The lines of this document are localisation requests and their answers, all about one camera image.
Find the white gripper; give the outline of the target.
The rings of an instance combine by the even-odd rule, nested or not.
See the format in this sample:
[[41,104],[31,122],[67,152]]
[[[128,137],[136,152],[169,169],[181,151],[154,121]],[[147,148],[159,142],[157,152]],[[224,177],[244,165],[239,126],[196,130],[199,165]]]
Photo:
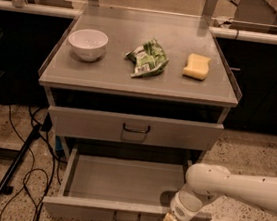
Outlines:
[[171,211],[162,221],[190,221],[202,210],[203,206],[212,202],[213,195],[200,195],[189,188],[182,188],[172,198]]

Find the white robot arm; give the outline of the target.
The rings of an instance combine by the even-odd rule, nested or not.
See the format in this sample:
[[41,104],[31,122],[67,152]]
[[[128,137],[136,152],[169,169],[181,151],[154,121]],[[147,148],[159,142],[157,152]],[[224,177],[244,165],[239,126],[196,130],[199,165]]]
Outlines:
[[277,215],[277,177],[233,174],[224,166],[198,163],[185,178],[162,221],[190,221],[222,195]]

